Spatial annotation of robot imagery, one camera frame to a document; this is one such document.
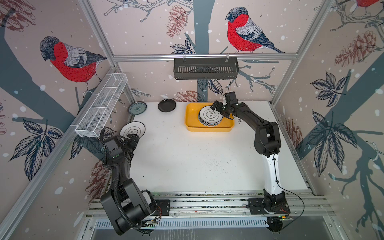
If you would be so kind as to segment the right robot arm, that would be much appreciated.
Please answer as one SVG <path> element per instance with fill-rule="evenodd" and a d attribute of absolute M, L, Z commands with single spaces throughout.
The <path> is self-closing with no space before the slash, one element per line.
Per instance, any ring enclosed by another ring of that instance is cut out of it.
<path fill-rule="evenodd" d="M 215 101 L 211 109 L 227 119 L 237 117 L 255 131 L 254 147 L 263 156 L 265 166 L 264 209 L 268 213 L 275 213 L 287 204 L 278 168 L 282 146 L 279 126 L 276 122 L 261 118 L 245 103 L 240 103 L 235 92 L 226 93 L 225 99 L 225 104 Z"/>

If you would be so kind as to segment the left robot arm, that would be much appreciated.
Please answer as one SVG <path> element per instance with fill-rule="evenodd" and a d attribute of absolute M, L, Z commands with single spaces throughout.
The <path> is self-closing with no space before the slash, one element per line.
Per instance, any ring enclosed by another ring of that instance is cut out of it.
<path fill-rule="evenodd" d="M 136 230 L 142 235 L 150 235 L 142 229 L 142 221 L 156 211 L 156 201 L 148 190 L 141 191 L 130 177 L 134 150 L 140 137 L 128 134 L 126 137 L 114 136 L 104 147 L 104 167 L 112 172 L 110 189 L 101 196 L 101 204 L 118 235 L 128 230 Z"/>

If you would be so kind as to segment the small teal patterned plate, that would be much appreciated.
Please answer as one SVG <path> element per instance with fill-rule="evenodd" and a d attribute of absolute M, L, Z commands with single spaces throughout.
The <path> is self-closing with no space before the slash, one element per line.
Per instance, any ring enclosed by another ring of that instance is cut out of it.
<path fill-rule="evenodd" d="M 147 110 L 147 104 L 144 102 L 134 102 L 128 108 L 129 114 L 133 116 L 140 115 L 144 113 L 146 110 Z"/>

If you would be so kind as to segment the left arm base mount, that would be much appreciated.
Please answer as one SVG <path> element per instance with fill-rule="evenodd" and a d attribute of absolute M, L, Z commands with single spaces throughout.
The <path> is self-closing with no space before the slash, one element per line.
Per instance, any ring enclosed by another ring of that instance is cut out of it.
<path fill-rule="evenodd" d="M 169 216 L 171 201 L 170 200 L 154 200 L 149 205 L 152 211 L 152 216 Z"/>

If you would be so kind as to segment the yellow plastic bin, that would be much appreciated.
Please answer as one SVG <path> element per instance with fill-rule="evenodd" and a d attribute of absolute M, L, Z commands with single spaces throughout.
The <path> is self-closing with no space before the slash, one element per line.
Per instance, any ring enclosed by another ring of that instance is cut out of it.
<path fill-rule="evenodd" d="M 212 103 L 189 103 L 186 107 L 185 125 L 190 132 L 230 132 L 235 126 L 234 120 L 224 118 L 217 126 L 208 127 L 199 120 L 199 112 L 203 107 L 211 106 Z"/>

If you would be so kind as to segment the small black plate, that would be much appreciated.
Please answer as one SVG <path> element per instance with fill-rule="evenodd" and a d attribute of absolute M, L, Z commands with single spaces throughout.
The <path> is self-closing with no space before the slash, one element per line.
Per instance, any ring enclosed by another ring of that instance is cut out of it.
<path fill-rule="evenodd" d="M 172 99 L 164 99 L 159 102 L 158 109 L 163 113 L 172 112 L 177 106 L 177 103 Z"/>

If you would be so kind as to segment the green rim plate back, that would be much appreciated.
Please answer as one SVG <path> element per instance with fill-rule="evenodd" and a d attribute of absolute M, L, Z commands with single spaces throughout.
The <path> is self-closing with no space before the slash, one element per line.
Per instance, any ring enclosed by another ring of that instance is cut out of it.
<path fill-rule="evenodd" d="M 212 122 L 212 121 L 207 122 L 206 120 L 199 119 L 199 122 L 206 127 L 215 127 L 215 126 L 219 125 L 222 122 L 222 120 L 217 120 L 214 122 Z"/>

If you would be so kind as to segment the horizontal aluminium rail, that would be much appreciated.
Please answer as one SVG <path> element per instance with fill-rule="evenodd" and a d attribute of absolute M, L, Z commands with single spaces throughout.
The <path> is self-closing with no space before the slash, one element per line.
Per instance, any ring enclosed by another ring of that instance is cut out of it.
<path fill-rule="evenodd" d="M 173 61 L 174 59 L 201 59 L 201 58 L 237 58 L 238 60 L 295 60 L 297 53 L 258 53 L 258 54 L 195 54 L 195 55 L 115 55 L 113 60 L 120 62 L 161 62 Z"/>

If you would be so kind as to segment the black hanging basket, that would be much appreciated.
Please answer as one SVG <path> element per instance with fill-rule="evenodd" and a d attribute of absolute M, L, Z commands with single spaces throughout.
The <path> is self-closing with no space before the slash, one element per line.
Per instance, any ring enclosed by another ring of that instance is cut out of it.
<path fill-rule="evenodd" d="M 176 80 L 231 80 L 239 73 L 237 58 L 192 58 L 174 60 Z"/>

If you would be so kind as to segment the white plate green motif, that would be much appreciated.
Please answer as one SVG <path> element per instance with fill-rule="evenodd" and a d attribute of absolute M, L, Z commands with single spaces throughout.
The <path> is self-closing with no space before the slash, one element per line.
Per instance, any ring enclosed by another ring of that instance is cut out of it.
<path fill-rule="evenodd" d="M 120 131 L 120 136 L 127 138 L 128 134 L 138 135 L 139 138 L 143 137 L 146 132 L 146 127 L 142 122 L 131 122 L 123 126 Z"/>

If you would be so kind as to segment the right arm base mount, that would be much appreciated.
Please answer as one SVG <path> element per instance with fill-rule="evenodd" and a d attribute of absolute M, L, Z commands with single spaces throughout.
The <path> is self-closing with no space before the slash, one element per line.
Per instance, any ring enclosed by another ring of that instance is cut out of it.
<path fill-rule="evenodd" d="M 251 198 L 247 199 L 247 201 L 246 208 L 250 210 L 252 215 L 289 215 L 291 213 L 286 200 L 272 210 L 266 209 L 263 198 Z"/>

